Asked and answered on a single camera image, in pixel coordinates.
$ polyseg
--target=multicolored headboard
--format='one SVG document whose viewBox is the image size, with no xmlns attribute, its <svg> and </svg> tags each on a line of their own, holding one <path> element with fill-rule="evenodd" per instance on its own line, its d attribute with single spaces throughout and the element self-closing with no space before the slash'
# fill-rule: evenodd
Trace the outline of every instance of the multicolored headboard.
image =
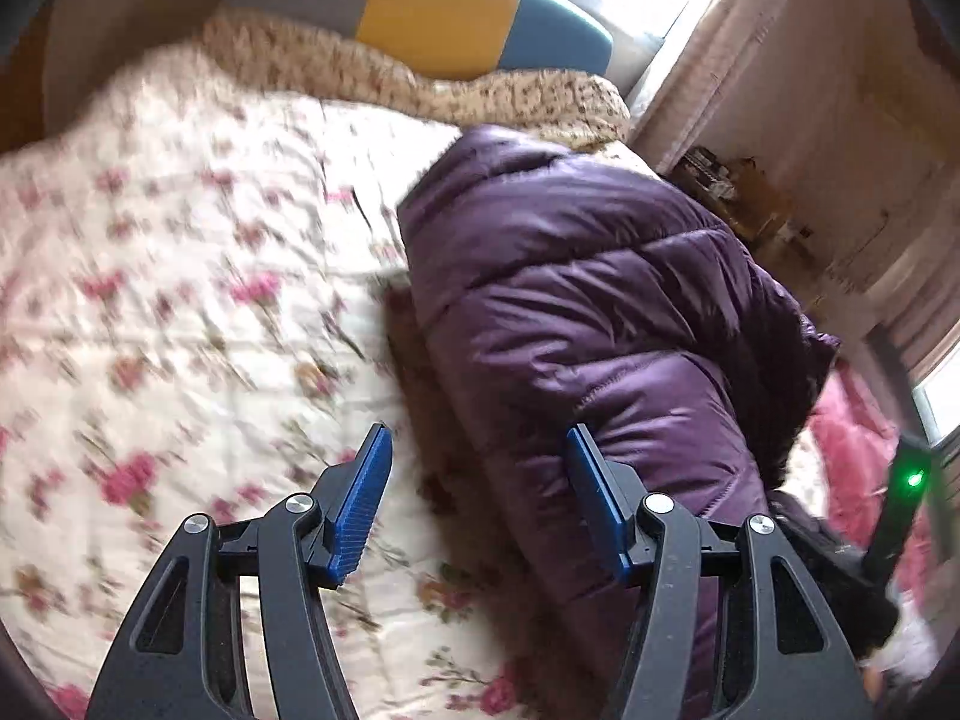
<svg viewBox="0 0 960 720">
<path fill-rule="evenodd" d="M 565 0 L 224 0 L 331 29 L 434 79 L 492 70 L 603 74 L 613 39 Z"/>
</svg>

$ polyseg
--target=blue gripper pad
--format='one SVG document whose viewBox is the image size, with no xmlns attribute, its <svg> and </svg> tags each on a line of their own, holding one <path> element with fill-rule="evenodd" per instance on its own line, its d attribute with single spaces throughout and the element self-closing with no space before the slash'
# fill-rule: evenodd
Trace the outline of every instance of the blue gripper pad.
<svg viewBox="0 0 960 720">
<path fill-rule="evenodd" d="M 316 483 L 312 494 L 323 511 L 323 547 L 328 552 L 325 586 L 344 584 L 359 565 L 390 477 L 392 456 L 390 431 L 373 425 L 356 458 L 323 471 Z"/>
<path fill-rule="evenodd" d="M 647 491 L 630 466 L 604 460 L 586 425 L 570 428 L 566 444 L 566 472 L 593 547 L 606 569 L 625 581 L 635 563 L 635 512 Z"/>
</svg>

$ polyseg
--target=silver bolt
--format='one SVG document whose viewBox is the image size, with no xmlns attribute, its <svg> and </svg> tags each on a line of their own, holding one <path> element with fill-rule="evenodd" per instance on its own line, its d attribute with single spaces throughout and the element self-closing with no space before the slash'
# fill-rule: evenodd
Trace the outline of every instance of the silver bolt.
<svg viewBox="0 0 960 720">
<path fill-rule="evenodd" d="M 313 509 L 313 498 L 303 493 L 297 493 L 287 498 L 287 511 L 290 514 L 303 514 Z"/>
<path fill-rule="evenodd" d="M 770 533 L 774 532 L 775 527 L 774 521 L 766 514 L 754 514 L 750 518 L 750 529 L 759 533 L 760 536 L 769 536 Z"/>
<path fill-rule="evenodd" d="M 667 514 L 673 511 L 673 498 L 663 493 L 650 493 L 643 499 L 643 504 L 656 514 Z"/>
<path fill-rule="evenodd" d="M 203 533 L 210 524 L 209 518 L 205 514 L 193 514 L 187 517 L 184 522 L 184 531 L 187 533 Z"/>
</svg>

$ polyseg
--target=white floral fabric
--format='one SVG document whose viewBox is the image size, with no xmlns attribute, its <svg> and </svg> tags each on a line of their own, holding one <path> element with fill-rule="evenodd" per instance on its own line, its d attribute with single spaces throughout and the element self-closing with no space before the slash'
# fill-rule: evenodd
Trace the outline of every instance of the white floral fabric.
<svg viewBox="0 0 960 720">
<path fill-rule="evenodd" d="M 367 104 L 395 100 L 383 77 L 410 76 L 329 36 L 323 66 L 275 41 L 282 70 L 253 83 L 238 57 L 260 22 L 226 18 L 122 71 L 61 137 L 0 161 L 0 616 L 77 720 L 186 515 L 256 517 L 350 459 L 380 420 L 390 485 L 359 570 L 323 594 L 360 716 L 596 717 L 596 685 L 419 345 L 395 206 L 458 122 L 566 131 L 603 151 L 625 108 L 587 76 L 498 74 L 446 107 L 414 78 L 407 112 L 448 124 L 414 119 Z M 359 55 L 380 91 L 332 100 L 357 88 Z M 285 81 L 297 73 L 301 89 Z M 526 95 L 555 100 L 551 113 Z M 266 719 L 256 583 L 244 589 Z"/>
</svg>

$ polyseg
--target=pink cloth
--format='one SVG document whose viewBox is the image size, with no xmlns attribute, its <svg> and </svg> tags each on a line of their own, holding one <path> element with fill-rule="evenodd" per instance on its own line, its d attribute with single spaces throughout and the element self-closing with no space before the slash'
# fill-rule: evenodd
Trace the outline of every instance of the pink cloth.
<svg viewBox="0 0 960 720">
<path fill-rule="evenodd" d="M 827 520 L 848 541 L 865 548 L 880 517 L 899 429 L 843 360 L 829 375 L 808 426 L 827 472 Z M 918 602 L 923 602 L 930 551 L 930 523 L 921 508 L 894 574 L 899 588 L 912 591 Z"/>
</svg>

